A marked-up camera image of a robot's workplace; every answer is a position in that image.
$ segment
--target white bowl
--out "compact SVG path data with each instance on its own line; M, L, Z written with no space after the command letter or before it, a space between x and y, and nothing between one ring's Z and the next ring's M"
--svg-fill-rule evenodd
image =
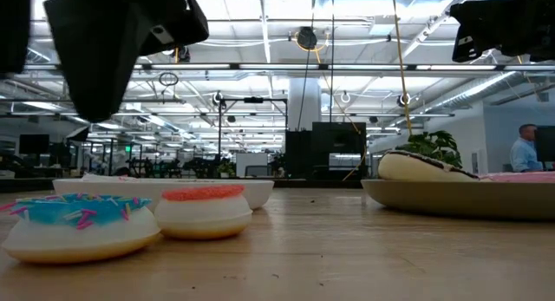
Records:
M186 179L137 179L136 181L82 181L81 179L54 180L54 189L62 193L110 194L124 197L150 198L148 208L153 210L165 191L199 186L243 185L243 196L254 210L270 198L274 187L272 180L186 180Z

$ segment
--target wooden tabletop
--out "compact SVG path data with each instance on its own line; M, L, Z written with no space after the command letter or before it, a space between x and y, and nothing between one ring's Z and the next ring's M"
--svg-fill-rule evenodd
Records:
M555 299L555 225L362 208L362 193L276 189L236 238L160 237L101 263L33 266L2 252L0 300ZM14 223L0 215L0 241Z

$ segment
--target pillar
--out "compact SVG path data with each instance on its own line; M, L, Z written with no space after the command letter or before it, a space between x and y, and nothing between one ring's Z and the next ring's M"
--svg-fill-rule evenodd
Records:
M322 89L318 83L318 78L307 78L306 85L304 84L304 78L291 78L289 80L287 106L289 110L288 128L290 131L302 131L303 129L311 131L312 122L321 120L321 93Z

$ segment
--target computer monitor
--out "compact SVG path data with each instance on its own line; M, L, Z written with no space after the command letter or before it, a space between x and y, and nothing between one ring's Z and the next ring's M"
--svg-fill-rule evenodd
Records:
M20 154L47 154L50 148L50 135L48 134L21 134L19 135Z
M555 126L538 127L536 130L536 152L538 161L555 161Z

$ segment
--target potted plant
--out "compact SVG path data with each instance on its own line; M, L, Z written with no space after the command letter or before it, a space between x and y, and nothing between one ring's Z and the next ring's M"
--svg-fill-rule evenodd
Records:
M218 166L218 173L220 178L227 179L235 176L235 170L230 162L224 161Z
M411 135L408 137L408 144L399 146L396 149L421 154L462 168L457 142L446 131L441 130L434 133L424 132L422 134Z

